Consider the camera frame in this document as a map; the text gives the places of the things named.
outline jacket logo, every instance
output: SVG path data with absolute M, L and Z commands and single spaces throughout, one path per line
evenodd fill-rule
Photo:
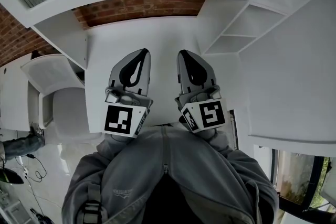
M 131 195 L 132 191 L 133 189 L 114 189 L 113 193 L 116 196 L 126 199 Z

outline white chair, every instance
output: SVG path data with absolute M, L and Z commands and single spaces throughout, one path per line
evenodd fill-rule
M 89 131 L 84 83 L 74 71 L 77 66 L 71 64 L 59 54 L 35 58 L 21 67 L 40 92 L 39 127 L 46 129 L 53 120 L 61 141 L 98 139 L 101 133 Z

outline white table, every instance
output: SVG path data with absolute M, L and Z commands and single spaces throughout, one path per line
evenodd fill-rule
M 154 100 L 145 125 L 176 122 L 180 117 L 174 98 L 177 54 L 182 49 L 199 53 L 192 32 L 195 17 L 158 17 L 129 20 L 88 30 L 88 68 L 85 92 L 90 132 L 101 132 L 101 111 L 113 66 L 127 54 L 147 48 L 151 53 L 149 96 Z
M 31 56 L 32 54 L 24 55 L 0 68 L 1 128 L 29 131 L 31 113 L 28 103 L 34 102 L 36 90 L 28 83 L 20 67 L 29 62 Z

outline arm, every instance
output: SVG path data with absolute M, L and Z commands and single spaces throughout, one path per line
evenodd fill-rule
M 68 192 L 62 207 L 64 224 L 76 223 L 76 216 L 81 206 L 92 200 L 88 189 L 99 188 L 105 169 L 113 158 L 132 140 L 128 137 L 105 135 L 105 140 L 97 146 L 97 151 L 84 156 L 72 176 Z
M 233 150 L 228 146 L 227 137 L 223 132 L 208 130 L 196 134 L 223 155 L 240 175 L 245 186 L 253 197 L 259 199 L 259 210 L 262 222 L 272 223 L 275 212 L 279 208 L 279 198 L 271 182 L 261 169 L 258 162 L 240 150 Z

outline person's leg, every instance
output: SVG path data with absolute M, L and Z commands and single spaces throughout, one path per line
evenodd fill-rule
M 6 160 L 27 155 L 28 153 L 37 151 L 40 147 L 44 146 L 43 138 L 35 134 L 30 134 L 27 137 L 10 141 L 4 141 L 2 143 L 5 149 Z

